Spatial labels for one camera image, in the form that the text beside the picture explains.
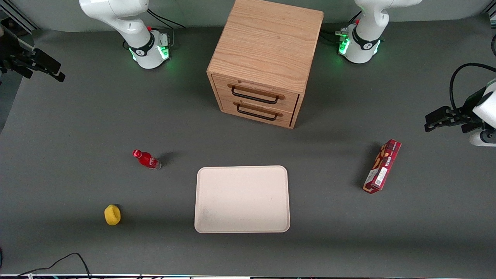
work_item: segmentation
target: black metal handle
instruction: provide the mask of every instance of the black metal handle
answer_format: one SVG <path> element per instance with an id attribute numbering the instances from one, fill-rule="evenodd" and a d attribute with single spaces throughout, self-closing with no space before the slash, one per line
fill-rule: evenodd
<path id="1" fill-rule="evenodd" d="M 253 100 L 253 101 L 257 101 L 257 102 L 262 102 L 262 103 L 266 103 L 266 104 L 271 104 L 271 105 L 277 103 L 277 100 L 279 100 L 279 96 L 276 96 L 276 99 L 275 100 L 269 101 L 269 100 L 264 100 L 264 99 L 260 99 L 260 98 L 257 98 L 257 97 L 251 97 L 251 96 L 248 96 L 248 95 L 239 94 L 239 93 L 234 92 L 234 86 L 231 87 L 231 93 L 234 96 L 236 96 L 236 97 L 241 97 L 241 98 L 245 98 L 245 99 L 249 99 L 249 100 Z"/>
<path id="2" fill-rule="evenodd" d="M 242 114 L 246 114 L 246 115 L 250 115 L 250 116 L 253 116 L 253 117 L 258 117 L 258 118 L 262 118 L 262 119 L 265 119 L 265 120 L 268 120 L 268 121 L 274 121 L 276 120 L 277 118 L 277 114 L 274 115 L 274 117 L 267 117 L 267 116 L 263 116 L 263 115 L 258 115 L 258 114 L 255 114 L 255 113 L 251 113 L 251 112 L 248 112 L 248 111 L 242 111 L 240 110 L 240 104 L 238 104 L 238 106 L 236 107 L 236 109 L 238 110 L 239 113 L 242 113 Z"/>

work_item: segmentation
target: white tray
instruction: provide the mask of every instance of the white tray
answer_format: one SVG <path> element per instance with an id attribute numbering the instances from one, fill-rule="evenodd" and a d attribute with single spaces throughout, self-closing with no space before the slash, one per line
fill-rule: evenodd
<path id="1" fill-rule="evenodd" d="M 196 231 L 285 232 L 289 226 L 288 172 L 283 166 L 205 167 L 198 171 Z"/>

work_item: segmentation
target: red box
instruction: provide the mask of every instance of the red box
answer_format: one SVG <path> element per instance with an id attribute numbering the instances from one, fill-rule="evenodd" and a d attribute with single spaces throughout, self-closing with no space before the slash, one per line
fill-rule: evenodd
<path id="1" fill-rule="evenodd" d="M 382 190 L 400 147 L 400 142 L 391 139 L 380 148 L 379 155 L 375 158 L 373 168 L 364 183 L 363 189 L 367 193 L 373 194 Z"/>

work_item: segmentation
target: wooden box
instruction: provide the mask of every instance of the wooden box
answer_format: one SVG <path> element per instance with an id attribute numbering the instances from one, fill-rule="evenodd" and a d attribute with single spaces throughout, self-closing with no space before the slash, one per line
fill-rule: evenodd
<path id="1" fill-rule="evenodd" d="M 207 69 L 221 111 L 294 128 L 322 11 L 236 0 Z"/>

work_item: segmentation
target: red bottle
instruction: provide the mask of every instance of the red bottle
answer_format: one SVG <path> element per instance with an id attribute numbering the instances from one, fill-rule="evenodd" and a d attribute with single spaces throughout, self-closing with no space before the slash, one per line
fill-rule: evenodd
<path id="1" fill-rule="evenodd" d="M 142 164 L 143 166 L 153 169 L 153 170 L 158 170 L 162 167 L 162 163 L 160 161 L 153 157 L 150 153 L 148 152 L 141 152 L 138 149 L 133 151 L 132 155 L 136 158 L 138 158 L 138 162 Z"/>

